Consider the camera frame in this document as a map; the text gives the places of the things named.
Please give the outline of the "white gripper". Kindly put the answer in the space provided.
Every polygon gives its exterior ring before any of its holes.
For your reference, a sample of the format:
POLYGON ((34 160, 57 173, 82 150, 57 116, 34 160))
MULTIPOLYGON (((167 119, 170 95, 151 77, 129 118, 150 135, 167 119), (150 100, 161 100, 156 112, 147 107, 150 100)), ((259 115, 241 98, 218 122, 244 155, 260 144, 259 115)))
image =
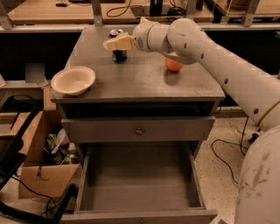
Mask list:
POLYGON ((140 18, 139 24, 134 28, 132 36, 127 32, 121 33, 115 38, 103 42, 103 47, 108 51, 126 51, 135 47, 144 52, 154 52, 154 45, 151 43, 151 31, 158 24, 145 17, 140 18))

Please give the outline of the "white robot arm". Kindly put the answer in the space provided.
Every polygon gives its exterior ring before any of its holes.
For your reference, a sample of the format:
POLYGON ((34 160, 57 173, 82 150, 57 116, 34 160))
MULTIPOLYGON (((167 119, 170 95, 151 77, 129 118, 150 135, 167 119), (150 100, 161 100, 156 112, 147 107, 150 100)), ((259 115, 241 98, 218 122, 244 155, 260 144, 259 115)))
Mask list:
POLYGON ((263 131, 241 166, 234 224, 280 224, 280 80, 216 44, 189 18, 171 24, 143 18, 131 34, 110 38, 103 47, 200 63, 263 131))

